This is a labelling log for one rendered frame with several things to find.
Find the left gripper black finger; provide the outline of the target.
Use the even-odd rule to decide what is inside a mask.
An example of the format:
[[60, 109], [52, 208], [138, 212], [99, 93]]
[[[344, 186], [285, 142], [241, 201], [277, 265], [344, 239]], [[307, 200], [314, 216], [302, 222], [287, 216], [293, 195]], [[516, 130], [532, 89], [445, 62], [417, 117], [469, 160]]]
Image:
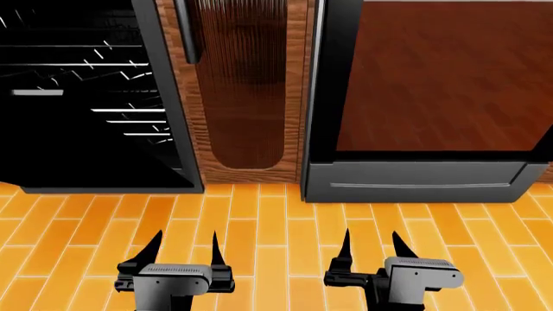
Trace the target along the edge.
[[162, 230], [160, 230], [149, 243], [133, 258], [119, 263], [119, 273], [138, 273], [145, 266], [156, 261], [156, 257], [162, 242]]
[[212, 245], [212, 260], [211, 260], [211, 269], [213, 271], [227, 271], [228, 266], [226, 265], [224, 258], [219, 249], [219, 242], [217, 238], [217, 233], [213, 232], [213, 245]]

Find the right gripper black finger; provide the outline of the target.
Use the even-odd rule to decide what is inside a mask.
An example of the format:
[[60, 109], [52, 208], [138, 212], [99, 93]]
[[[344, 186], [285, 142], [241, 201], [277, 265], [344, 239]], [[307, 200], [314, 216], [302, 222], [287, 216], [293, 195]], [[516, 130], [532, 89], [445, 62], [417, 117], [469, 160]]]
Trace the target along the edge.
[[418, 258], [397, 232], [392, 233], [392, 243], [397, 257]]
[[340, 253], [337, 257], [332, 258], [329, 271], [340, 272], [340, 273], [350, 273], [351, 266], [353, 264], [353, 258], [350, 248], [350, 234], [349, 230], [346, 230], [346, 234], [340, 249]]

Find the wooden cabinet door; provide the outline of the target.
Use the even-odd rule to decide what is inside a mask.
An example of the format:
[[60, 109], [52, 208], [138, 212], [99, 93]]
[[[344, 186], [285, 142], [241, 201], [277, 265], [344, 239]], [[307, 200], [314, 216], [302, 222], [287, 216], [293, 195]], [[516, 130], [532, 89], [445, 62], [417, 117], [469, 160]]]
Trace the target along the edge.
[[271, 168], [235, 169], [218, 162], [211, 150], [195, 69], [188, 64], [181, 41], [174, 0], [155, 0], [168, 45], [181, 108], [204, 183], [296, 183], [299, 181], [304, 138], [307, 95], [304, 91], [309, 69], [309, 43], [315, 0], [287, 0], [285, 119], [283, 156]]

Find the grey oven drawer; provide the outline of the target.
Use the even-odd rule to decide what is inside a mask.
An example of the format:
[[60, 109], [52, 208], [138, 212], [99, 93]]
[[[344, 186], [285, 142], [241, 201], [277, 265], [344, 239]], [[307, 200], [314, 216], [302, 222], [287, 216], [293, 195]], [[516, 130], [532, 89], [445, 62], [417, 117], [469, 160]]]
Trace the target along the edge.
[[[310, 164], [302, 184], [308, 203], [512, 203], [547, 166], [528, 162], [333, 162]], [[472, 184], [484, 188], [339, 188], [330, 183]]]

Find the open black oven with racks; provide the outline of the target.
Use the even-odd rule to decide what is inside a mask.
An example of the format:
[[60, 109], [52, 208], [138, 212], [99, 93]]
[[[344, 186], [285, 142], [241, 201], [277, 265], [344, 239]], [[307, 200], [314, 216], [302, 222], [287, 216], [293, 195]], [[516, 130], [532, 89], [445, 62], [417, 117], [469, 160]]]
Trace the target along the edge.
[[[0, 182], [28, 194], [199, 194], [200, 173], [155, 0], [130, 0], [149, 71], [118, 83], [0, 87]], [[12, 90], [63, 90], [14, 96]], [[150, 145], [90, 110], [108, 90], [157, 90], [174, 141]]]

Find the oven glass window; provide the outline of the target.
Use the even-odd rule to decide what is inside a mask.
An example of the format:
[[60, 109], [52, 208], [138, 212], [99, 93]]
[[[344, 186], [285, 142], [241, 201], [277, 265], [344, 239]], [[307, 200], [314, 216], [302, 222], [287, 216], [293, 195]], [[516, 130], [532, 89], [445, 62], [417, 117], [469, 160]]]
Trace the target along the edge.
[[366, 2], [337, 149], [529, 151], [553, 126], [553, 2]]

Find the ribbed brown glass panel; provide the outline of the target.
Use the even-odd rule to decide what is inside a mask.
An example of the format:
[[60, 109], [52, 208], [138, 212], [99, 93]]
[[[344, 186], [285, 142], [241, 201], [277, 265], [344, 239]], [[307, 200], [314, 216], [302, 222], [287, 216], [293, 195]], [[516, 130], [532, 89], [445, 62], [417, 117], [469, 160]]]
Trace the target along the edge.
[[283, 156], [287, 0], [195, 0], [196, 65], [211, 150], [227, 168]]

